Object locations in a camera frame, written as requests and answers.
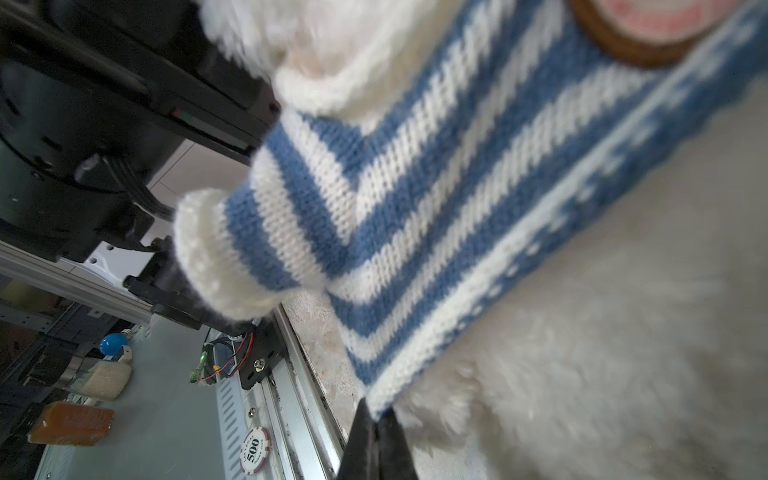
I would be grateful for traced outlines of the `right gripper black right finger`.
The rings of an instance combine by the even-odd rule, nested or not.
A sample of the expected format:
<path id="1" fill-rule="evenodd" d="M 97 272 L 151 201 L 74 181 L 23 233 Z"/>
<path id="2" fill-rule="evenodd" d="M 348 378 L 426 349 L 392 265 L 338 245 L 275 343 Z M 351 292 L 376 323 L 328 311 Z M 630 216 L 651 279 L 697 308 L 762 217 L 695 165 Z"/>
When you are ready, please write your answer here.
<path id="1" fill-rule="evenodd" d="M 403 427 L 390 408 L 377 422 L 378 473 L 382 480 L 418 480 Z"/>

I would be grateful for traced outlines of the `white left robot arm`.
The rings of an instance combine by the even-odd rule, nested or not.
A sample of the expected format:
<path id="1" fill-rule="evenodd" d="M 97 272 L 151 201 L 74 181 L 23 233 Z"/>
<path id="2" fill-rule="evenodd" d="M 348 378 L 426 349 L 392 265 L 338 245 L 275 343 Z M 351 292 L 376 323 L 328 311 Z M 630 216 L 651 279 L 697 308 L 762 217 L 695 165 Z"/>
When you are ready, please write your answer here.
<path id="1" fill-rule="evenodd" d="M 97 271 L 102 246 L 138 256 L 115 285 L 153 313 L 238 336 L 181 273 L 173 207 L 152 177 L 184 141 L 247 163 L 280 114 L 271 88 L 205 37 L 195 1 L 1 5 L 1 239 Z"/>

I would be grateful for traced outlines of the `blue white striped shirt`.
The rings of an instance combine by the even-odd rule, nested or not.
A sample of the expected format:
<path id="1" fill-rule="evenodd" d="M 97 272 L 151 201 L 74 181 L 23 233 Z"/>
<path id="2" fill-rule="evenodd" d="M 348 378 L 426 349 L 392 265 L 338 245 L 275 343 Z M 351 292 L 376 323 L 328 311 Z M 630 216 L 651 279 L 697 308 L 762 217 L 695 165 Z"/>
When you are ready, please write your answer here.
<path id="1" fill-rule="evenodd" d="M 237 189 L 187 194 L 179 265 L 232 320 L 328 293 L 381 415 L 460 332 L 760 69 L 767 8 L 703 1 L 681 60 L 633 66 L 566 1 L 381 1 L 282 111 Z"/>

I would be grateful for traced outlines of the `white fluffy teddy bear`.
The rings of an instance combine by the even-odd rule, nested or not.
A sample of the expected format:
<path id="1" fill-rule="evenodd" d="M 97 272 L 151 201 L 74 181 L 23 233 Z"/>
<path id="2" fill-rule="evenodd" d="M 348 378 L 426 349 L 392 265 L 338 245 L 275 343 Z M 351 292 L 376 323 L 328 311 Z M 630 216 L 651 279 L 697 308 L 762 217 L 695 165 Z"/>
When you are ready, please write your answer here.
<path id="1" fill-rule="evenodd" d="M 202 1 L 248 73 L 325 77 L 381 1 Z M 633 66 L 681 60 L 703 1 L 566 1 Z M 759 71 L 470 322 L 388 408 L 419 448 L 475 437 L 501 479 L 767 475 L 767 49 Z M 373 416 L 375 421 L 383 414 Z"/>

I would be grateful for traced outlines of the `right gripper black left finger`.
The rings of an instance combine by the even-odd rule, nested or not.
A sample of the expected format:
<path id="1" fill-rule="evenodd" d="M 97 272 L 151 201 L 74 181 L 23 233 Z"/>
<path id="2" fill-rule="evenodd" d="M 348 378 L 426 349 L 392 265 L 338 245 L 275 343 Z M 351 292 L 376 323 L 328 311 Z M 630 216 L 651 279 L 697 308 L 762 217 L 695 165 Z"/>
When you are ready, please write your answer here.
<path id="1" fill-rule="evenodd" d="M 337 479 L 375 480 L 379 477 L 377 424 L 366 400 L 362 399 L 354 416 Z"/>

